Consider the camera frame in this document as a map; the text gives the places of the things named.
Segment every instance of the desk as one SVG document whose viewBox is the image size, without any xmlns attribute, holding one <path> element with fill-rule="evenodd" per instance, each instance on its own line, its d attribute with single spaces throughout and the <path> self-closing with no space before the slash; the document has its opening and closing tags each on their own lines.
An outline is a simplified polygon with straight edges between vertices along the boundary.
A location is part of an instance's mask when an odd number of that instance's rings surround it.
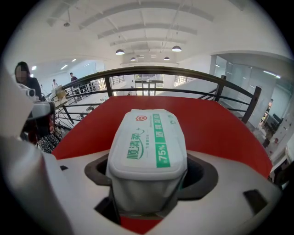
<svg viewBox="0 0 294 235">
<path fill-rule="evenodd" d="M 52 154 L 59 160 L 110 149 L 124 115 L 131 109 L 165 109 L 175 114 L 188 150 L 242 162 L 266 178 L 271 171 L 262 145 L 230 111 L 215 101 L 181 97 L 110 97 L 83 118 Z"/>
</svg>

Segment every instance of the green label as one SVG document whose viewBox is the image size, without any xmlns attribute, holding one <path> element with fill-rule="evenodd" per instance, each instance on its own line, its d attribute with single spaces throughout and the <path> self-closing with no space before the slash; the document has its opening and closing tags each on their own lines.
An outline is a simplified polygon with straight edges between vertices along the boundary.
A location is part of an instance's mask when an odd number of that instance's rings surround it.
<svg viewBox="0 0 294 235">
<path fill-rule="evenodd" d="M 127 158 L 139 160 L 144 153 L 144 147 L 140 139 L 140 135 L 143 134 L 145 131 L 141 130 L 140 128 L 137 128 L 136 130 L 142 132 L 132 134 L 130 146 L 127 153 Z"/>
<path fill-rule="evenodd" d="M 169 153 L 167 151 L 164 130 L 159 114 L 153 114 L 153 128 L 155 137 L 156 167 L 170 167 Z"/>
<path fill-rule="evenodd" d="M 166 144 L 155 144 L 156 150 L 156 167 L 170 167 L 169 153 Z"/>
</svg>

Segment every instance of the balcony railing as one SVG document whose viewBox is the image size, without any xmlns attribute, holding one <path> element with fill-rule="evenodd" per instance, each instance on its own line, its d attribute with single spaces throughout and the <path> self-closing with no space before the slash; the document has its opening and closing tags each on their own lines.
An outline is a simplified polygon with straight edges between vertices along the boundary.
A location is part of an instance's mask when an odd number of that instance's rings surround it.
<svg viewBox="0 0 294 235">
<path fill-rule="evenodd" d="M 175 75 L 178 76 L 178 78 L 198 78 L 202 80 L 206 80 L 209 82 L 213 82 L 217 84 L 217 88 L 210 91 L 210 92 L 202 92 L 202 91 L 194 91 L 194 90 L 181 90 L 181 89 L 168 89 L 168 88 L 120 88 L 120 89 L 113 89 L 112 86 L 116 83 L 120 83 L 124 81 L 125 75 L 138 75 L 138 74 L 166 74 L 166 75 Z M 79 89 L 81 91 L 81 88 L 83 86 L 87 86 L 88 89 L 85 89 L 83 93 L 79 92 L 78 94 L 75 93 L 75 90 Z M 233 99 L 230 97 L 222 96 L 221 93 L 223 91 L 224 87 L 231 88 L 237 92 L 240 92 L 247 97 L 251 98 L 250 103 L 246 103 L 244 101 L 240 101 L 237 99 Z M 244 112 L 245 114 L 243 117 L 241 117 L 241 120 L 244 123 L 247 123 L 249 120 L 256 104 L 258 101 L 258 98 L 261 93 L 261 88 L 256 87 L 253 94 L 249 93 L 248 91 L 244 90 L 243 88 L 226 81 L 226 77 L 222 76 L 221 78 L 215 77 L 210 74 L 189 70 L 189 69 L 183 69 L 183 68 L 174 68 L 174 67 L 163 67 L 163 66 L 137 66 L 137 67 L 127 67 L 127 68 L 118 68 L 113 70 L 107 70 L 99 73 L 95 73 L 92 75 L 88 75 L 86 77 L 80 78 L 78 80 L 75 80 L 73 82 L 70 82 L 62 87 L 66 91 L 70 91 L 66 98 L 70 101 L 72 99 L 75 100 L 75 102 L 71 102 L 69 104 L 65 104 L 63 107 L 65 112 L 58 111 L 63 116 L 61 117 L 59 115 L 59 118 L 61 119 L 67 119 L 71 121 L 72 124 L 74 124 L 74 121 L 80 121 L 78 118 L 71 118 L 70 114 L 78 114 L 81 116 L 81 118 L 84 115 L 87 115 L 89 113 L 83 113 L 83 112 L 68 112 L 66 110 L 66 107 L 74 107 L 74 106 L 90 106 L 92 109 L 95 106 L 100 105 L 101 103 L 88 103 L 88 104 L 79 104 L 76 102 L 76 97 L 81 97 L 85 95 L 91 95 L 91 94 L 99 94 L 99 93 L 107 93 L 108 97 L 113 96 L 114 92 L 120 92 L 120 91 L 169 91 L 169 92 L 180 92 L 180 93 L 191 93 L 191 94 L 197 94 L 202 95 L 198 99 L 204 99 L 204 100 L 214 100 L 216 102 L 219 102 L 220 98 L 225 100 L 231 100 L 238 103 L 242 103 L 245 105 L 248 105 L 248 108 L 246 110 L 239 110 L 239 109 L 231 109 L 228 108 L 228 110 L 231 111 L 238 111 L 238 112 Z"/>
</svg>

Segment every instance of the black railing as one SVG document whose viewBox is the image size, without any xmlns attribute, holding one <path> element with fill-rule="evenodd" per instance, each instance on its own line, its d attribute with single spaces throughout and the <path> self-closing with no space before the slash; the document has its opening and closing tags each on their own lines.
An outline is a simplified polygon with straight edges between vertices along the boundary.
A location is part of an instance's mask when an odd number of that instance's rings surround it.
<svg viewBox="0 0 294 235">
<path fill-rule="evenodd" d="M 217 84 L 217 88 L 212 90 L 211 92 L 202 92 L 202 91 L 194 91 L 194 90 L 181 90 L 181 89 L 168 89 L 168 88 L 123 88 L 123 89 L 113 89 L 112 85 L 115 85 L 116 83 L 124 81 L 124 75 L 135 75 L 138 76 L 139 74 L 167 74 L 167 75 L 175 75 L 178 76 L 179 79 L 185 79 L 185 82 L 189 80 L 192 80 L 193 78 L 198 78 L 202 80 L 206 80 L 209 82 L 213 82 Z M 215 77 L 210 74 L 202 73 L 202 72 L 197 72 L 194 70 L 189 70 L 189 69 L 183 69 L 183 68 L 174 68 L 174 67 L 163 67 L 163 66 L 137 66 L 137 67 L 127 67 L 127 68 L 118 68 L 118 69 L 113 69 L 113 70 L 107 70 L 99 73 L 95 73 L 92 75 L 88 75 L 84 78 L 80 78 L 79 80 L 75 80 L 71 83 L 68 83 L 64 85 L 62 88 L 67 89 L 67 88 L 73 88 L 73 87 L 78 87 L 81 84 L 86 84 L 89 81 L 100 81 L 99 86 L 101 86 L 101 80 L 103 79 L 103 88 L 105 89 L 99 89 L 95 90 L 93 89 L 92 91 L 84 92 L 82 94 L 75 94 L 75 95 L 69 95 L 66 98 L 67 99 L 72 99 L 77 96 L 84 96 L 84 95 L 91 95 L 91 94 L 99 94 L 99 93 L 107 93 L 108 97 L 113 96 L 113 92 L 119 92 L 119 91 L 169 91 L 169 92 L 181 92 L 181 93 L 191 93 L 191 94 L 197 94 L 201 95 L 198 99 L 205 99 L 209 100 L 211 98 L 214 99 L 214 101 L 218 102 L 220 98 L 226 99 L 226 100 L 231 100 L 235 101 L 238 103 L 242 103 L 245 105 L 248 105 L 247 110 L 238 110 L 238 109 L 228 109 L 232 111 L 239 111 L 239 112 L 245 112 L 244 116 L 242 117 L 242 121 L 244 123 L 247 123 L 249 120 L 256 103 L 258 101 L 258 98 L 261 93 L 261 88 L 256 87 L 255 91 L 253 94 L 249 93 L 248 91 L 244 90 L 243 88 L 235 85 L 234 83 L 226 81 L 226 76 L 222 75 L 221 78 Z M 247 97 L 251 98 L 250 103 L 246 103 L 237 99 L 233 99 L 230 97 L 222 96 L 221 93 L 223 91 L 224 87 L 231 88 L 237 92 L 240 92 Z M 73 106 L 97 106 L 100 103 L 93 103 L 93 104 L 75 104 L 75 105 L 67 105 L 65 107 L 73 107 Z M 71 119 L 69 117 L 69 120 L 72 121 L 79 121 L 79 119 Z"/>
</svg>

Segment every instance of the wet wipes package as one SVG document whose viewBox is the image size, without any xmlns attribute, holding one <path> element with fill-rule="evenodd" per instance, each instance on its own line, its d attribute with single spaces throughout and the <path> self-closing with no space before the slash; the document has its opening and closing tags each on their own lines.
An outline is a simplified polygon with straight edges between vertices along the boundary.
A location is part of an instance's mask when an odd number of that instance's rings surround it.
<svg viewBox="0 0 294 235">
<path fill-rule="evenodd" d="M 156 213 L 179 188 L 187 170 L 185 139 L 166 110 L 131 110 L 114 137 L 106 175 L 121 212 Z"/>
</svg>

